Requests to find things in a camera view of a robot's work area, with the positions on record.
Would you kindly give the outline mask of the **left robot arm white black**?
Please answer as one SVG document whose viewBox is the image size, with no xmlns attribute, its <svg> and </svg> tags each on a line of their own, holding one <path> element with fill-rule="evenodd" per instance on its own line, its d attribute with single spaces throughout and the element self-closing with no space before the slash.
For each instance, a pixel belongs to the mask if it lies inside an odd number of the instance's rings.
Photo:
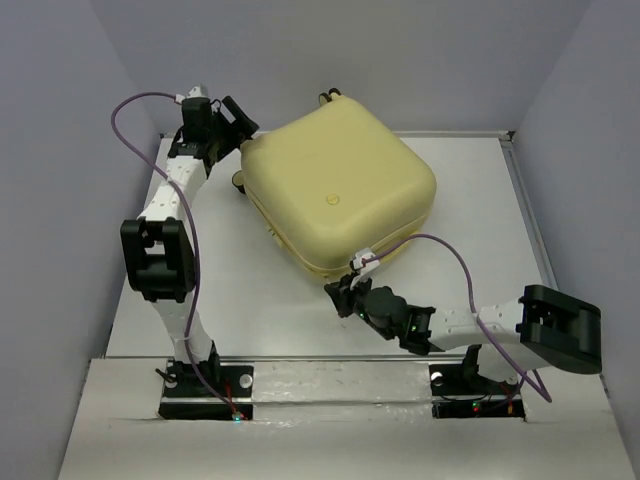
<svg viewBox="0 0 640 480">
<path fill-rule="evenodd" d="M 173 345 L 171 383 L 217 396 L 219 354 L 197 310 L 201 256 L 191 206 L 213 167 L 258 126 L 230 96 L 212 100 L 195 87 L 171 99 L 181 109 L 182 125 L 165 166 L 147 162 L 161 182 L 145 209 L 122 223 L 120 238 L 129 284 L 154 307 Z"/>
</svg>

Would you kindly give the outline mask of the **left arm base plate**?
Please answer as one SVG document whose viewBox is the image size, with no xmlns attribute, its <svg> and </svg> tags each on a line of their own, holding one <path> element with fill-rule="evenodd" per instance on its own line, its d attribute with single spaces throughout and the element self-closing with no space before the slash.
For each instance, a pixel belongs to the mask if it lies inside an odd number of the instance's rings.
<svg viewBox="0 0 640 480">
<path fill-rule="evenodd" d="M 162 379 L 158 415 L 165 420 L 250 421 L 254 416 L 254 365 L 222 363 L 215 376 L 199 368 L 204 385 L 190 364 L 167 361 L 155 373 Z"/>
</svg>

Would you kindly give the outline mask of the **yellow hard-shell suitcase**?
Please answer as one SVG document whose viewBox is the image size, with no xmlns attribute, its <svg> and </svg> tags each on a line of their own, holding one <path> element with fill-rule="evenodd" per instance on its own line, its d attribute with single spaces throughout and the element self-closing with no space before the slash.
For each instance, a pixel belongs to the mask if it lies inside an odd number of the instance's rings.
<svg viewBox="0 0 640 480">
<path fill-rule="evenodd" d="M 428 163 L 336 88 L 311 113 L 246 141 L 240 155 L 234 186 L 276 242 L 326 280 L 347 273 L 357 252 L 418 232 L 437 192 Z"/>
</svg>

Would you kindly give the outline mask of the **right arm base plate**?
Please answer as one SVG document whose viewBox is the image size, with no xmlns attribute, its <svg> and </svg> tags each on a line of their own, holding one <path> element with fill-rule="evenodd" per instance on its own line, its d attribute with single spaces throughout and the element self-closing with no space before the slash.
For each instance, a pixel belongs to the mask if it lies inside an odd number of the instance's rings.
<svg viewBox="0 0 640 480">
<path fill-rule="evenodd" d="M 465 375 L 461 364 L 432 364 L 429 380 L 434 419 L 526 417 L 517 384 Z"/>
</svg>

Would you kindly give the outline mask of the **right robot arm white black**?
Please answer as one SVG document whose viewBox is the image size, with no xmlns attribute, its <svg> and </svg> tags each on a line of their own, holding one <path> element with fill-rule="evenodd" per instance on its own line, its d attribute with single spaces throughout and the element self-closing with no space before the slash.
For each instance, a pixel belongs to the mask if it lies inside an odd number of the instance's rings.
<svg viewBox="0 0 640 480">
<path fill-rule="evenodd" d="M 466 348 L 460 379 L 473 392 L 547 366 L 578 375 L 602 371 L 600 309 L 543 285 L 479 311 L 411 305 L 390 287 L 354 275 L 324 291 L 339 317 L 359 317 L 412 354 Z"/>
</svg>

